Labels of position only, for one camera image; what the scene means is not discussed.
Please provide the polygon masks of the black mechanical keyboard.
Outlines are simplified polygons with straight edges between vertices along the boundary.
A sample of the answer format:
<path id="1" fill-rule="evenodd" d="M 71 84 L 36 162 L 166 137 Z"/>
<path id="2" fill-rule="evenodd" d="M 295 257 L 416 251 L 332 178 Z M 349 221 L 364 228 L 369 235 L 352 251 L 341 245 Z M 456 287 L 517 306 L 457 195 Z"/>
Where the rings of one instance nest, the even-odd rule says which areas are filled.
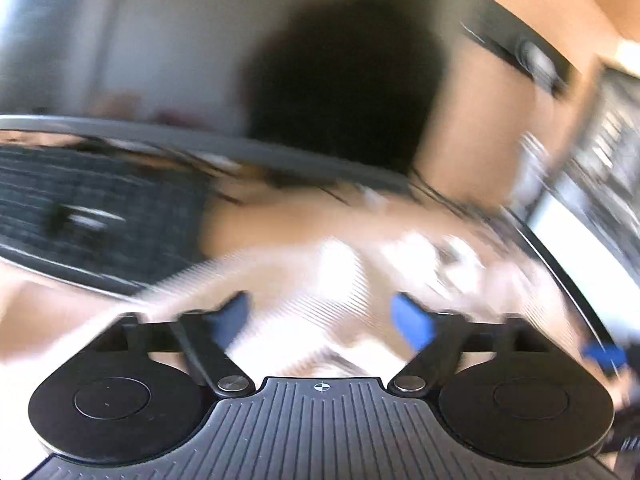
<path id="1" fill-rule="evenodd" d="M 202 261 L 206 174 L 71 148 L 1 149 L 1 255 L 130 296 Z"/>

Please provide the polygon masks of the black curved monitor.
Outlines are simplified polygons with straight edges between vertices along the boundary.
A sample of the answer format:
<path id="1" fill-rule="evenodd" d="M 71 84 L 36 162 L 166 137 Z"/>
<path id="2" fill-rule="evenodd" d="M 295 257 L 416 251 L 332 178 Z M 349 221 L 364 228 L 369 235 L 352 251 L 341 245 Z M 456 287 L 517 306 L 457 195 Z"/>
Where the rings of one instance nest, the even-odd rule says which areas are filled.
<path id="1" fill-rule="evenodd" d="M 258 42 L 239 71 L 238 133 L 168 113 L 152 122 L 5 114 L 6 130 L 153 143 L 405 194 L 446 72 L 440 40 L 375 0 L 311 4 Z"/>

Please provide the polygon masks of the beige black striped sweater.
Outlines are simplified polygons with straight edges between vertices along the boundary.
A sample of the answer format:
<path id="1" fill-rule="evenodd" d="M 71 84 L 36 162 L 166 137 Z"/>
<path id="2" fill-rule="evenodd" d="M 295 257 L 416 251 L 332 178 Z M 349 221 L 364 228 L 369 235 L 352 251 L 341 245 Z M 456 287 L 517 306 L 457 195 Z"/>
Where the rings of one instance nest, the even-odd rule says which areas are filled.
<path id="1" fill-rule="evenodd" d="M 389 378 L 411 351 L 392 322 L 400 292 L 438 312 L 501 322 L 519 315 L 571 356 L 580 337 L 549 272 L 495 221 L 358 211 L 351 233 L 244 248 L 192 266 L 129 299 L 103 298 L 4 270 L 1 382 L 30 390 L 119 315 L 170 321 L 215 311 L 244 290 L 250 318 L 230 356 L 254 378 L 354 370 Z"/>

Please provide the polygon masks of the black wall power strip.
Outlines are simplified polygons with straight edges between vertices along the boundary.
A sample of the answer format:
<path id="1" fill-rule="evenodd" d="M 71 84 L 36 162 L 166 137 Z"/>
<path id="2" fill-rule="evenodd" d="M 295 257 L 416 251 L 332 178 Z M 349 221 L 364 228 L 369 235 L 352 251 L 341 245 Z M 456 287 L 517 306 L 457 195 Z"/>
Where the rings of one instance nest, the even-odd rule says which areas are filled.
<path id="1" fill-rule="evenodd" d="M 533 74 L 528 51 L 536 47 L 555 68 L 552 94 L 562 96 L 568 91 L 574 66 L 549 41 L 495 0 L 469 0 L 469 3 L 471 10 L 460 21 L 465 36 L 529 79 Z"/>

